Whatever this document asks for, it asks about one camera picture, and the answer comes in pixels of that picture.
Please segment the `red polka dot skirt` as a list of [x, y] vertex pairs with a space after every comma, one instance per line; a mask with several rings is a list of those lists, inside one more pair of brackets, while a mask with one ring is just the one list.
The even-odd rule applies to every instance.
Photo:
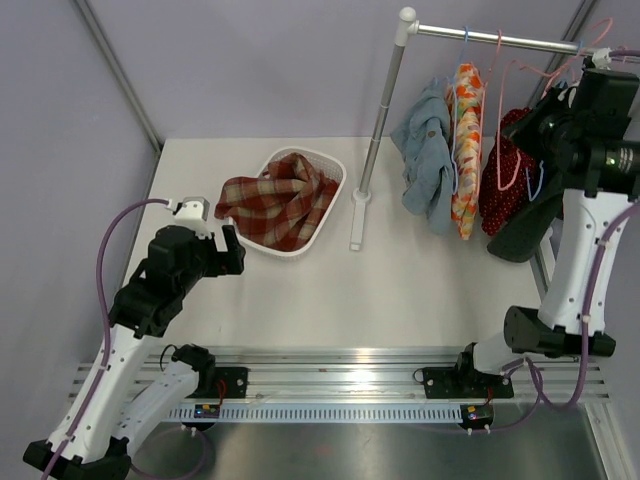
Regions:
[[507, 222], [530, 203], [527, 195], [525, 168], [529, 167], [536, 177], [539, 161], [527, 155], [509, 140], [503, 138], [501, 161], [502, 181], [508, 182], [516, 163], [516, 154], [521, 155], [521, 168], [515, 184], [505, 192], [499, 192], [494, 185], [496, 179], [496, 147], [489, 153], [484, 168], [479, 194], [481, 229], [489, 237], [494, 237]]

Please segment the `light blue denim skirt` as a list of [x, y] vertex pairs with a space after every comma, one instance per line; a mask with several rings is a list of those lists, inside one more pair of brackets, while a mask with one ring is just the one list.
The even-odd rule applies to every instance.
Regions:
[[390, 138], [404, 164], [402, 204], [411, 214], [424, 217], [436, 235], [446, 234], [451, 224], [454, 170], [450, 136], [445, 84], [434, 78]]

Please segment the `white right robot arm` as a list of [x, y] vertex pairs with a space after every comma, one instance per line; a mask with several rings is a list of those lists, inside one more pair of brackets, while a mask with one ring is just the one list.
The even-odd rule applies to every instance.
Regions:
[[554, 87], [501, 135], [545, 165], [546, 185], [489, 244], [489, 251], [523, 261], [516, 245], [536, 244], [557, 216], [563, 233], [554, 273], [539, 308], [512, 306], [502, 333], [471, 344], [454, 367], [456, 389], [477, 396], [505, 385], [516, 355], [609, 357], [603, 302], [617, 240], [639, 208], [639, 144], [625, 139], [637, 75], [589, 68], [572, 87]]

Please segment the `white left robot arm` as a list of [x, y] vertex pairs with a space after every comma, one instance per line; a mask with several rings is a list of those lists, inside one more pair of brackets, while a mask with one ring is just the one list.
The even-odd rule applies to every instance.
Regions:
[[151, 349], [178, 316], [187, 294], [202, 279], [240, 275], [245, 249], [233, 226], [200, 238], [182, 226], [158, 230], [146, 257], [114, 297], [109, 336], [66, 418], [50, 436], [28, 444], [26, 464], [44, 478], [124, 479], [144, 440], [188, 396], [205, 397], [217, 383], [215, 358], [194, 344], [177, 349], [159, 379], [131, 404], [128, 388]]

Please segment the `orange floral skirt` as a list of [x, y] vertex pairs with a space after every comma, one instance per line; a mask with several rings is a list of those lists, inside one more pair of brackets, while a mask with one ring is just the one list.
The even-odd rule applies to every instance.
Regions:
[[462, 63], [457, 67], [445, 99], [453, 134], [451, 153], [458, 174], [451, 219], [459, 237], [466, 241], [472, 235], [478, 212], [485, 100], [485, 84], [473, 63]]

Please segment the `dark dotted skirt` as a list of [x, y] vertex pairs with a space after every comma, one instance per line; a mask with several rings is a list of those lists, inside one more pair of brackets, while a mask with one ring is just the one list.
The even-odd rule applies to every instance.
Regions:
[[562, 193], [539, 196], [507, 222], [490, 240], [487, 251], [511, 263], [529, 261], [562, 206]]

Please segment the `red plaid skirt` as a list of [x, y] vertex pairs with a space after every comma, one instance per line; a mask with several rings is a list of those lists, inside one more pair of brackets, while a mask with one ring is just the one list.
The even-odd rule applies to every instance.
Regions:
[[293, 252], [306, 246], [327, 213], [339, 183], [298, 152], [267, 165], [259, 177], [227, 180], [214, 209], [260, 246]]

